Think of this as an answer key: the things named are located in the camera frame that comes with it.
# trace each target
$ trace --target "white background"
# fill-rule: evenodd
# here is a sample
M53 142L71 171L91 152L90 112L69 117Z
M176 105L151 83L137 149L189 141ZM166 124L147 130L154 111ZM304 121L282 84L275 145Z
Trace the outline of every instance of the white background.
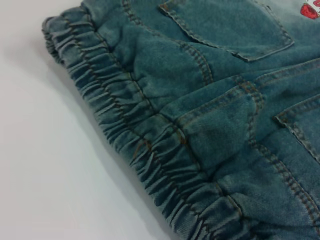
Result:
M0 8L0 239L177 240L108 146L42 21L80 0Z

